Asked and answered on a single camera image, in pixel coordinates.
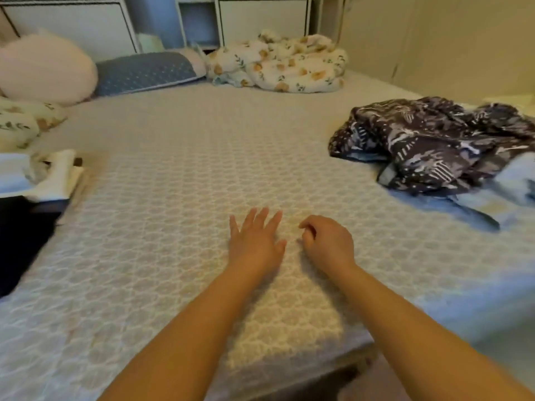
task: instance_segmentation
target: person's left hand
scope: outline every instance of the person's left hand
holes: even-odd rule
[[[279,268],[283,261],[286,241],[275,242],[275,232],[283,218],[282,211],[278,211],[265,226],[269,209],[263,208],[258,215],[256,211],[256,208],[249,211],[241,230],[238,228],[235,216],[230,217],[228,269],[250,275],[260,282]]]

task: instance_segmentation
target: honeycomb pattern sheet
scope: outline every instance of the honeycomb pattern sheet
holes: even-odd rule
[[[228,215],[283,209],[288,247],[228,342],[208,400],[246,399],[370,340],[302,255],[298,222],[344,224],[357,262],[437,319],[535,288],[535,216],[496,233],[445,202],[388,192],[330,158],[354,106],[418,96],[355,73],[332,94],[189,87],[72,108],[39,140],[75,148],[90,180],[69,222],[0,302],[0,400],[94,400],[226,263]]]

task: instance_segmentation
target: person's left arm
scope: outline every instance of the person's left arm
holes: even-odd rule
[[[180,312],[104,391],[99,401],[201,401],[227,337],[249,297],[278,269],[286,241],[275,242],[281,212],[252,209],[241,230],[230,218],[228,266]]]

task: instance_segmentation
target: person's right arm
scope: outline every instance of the person's right arm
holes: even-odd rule
[[[358,267],[351,234],[311,215],[300,224],[311,262],[340,288],[413,401],[533,401],[468,343]]]

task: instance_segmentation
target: hand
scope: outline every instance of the hand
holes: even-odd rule
[[[310,215],[299,228],[304,228],[304,252],[328,276],[340,267],[355,264],[353,238],[338,222],[321,215]]]
[[[249,211],[241,230],[231,215],[231,240],[228,249],[228,268],[240,274],[250,275],[259,283],[266,275],[276,271],[283,261],[286,241],[275,242],[275,232],[283,218],[278,211],[264,227],[269,214],[266,207],[256,215],[256,208]]]

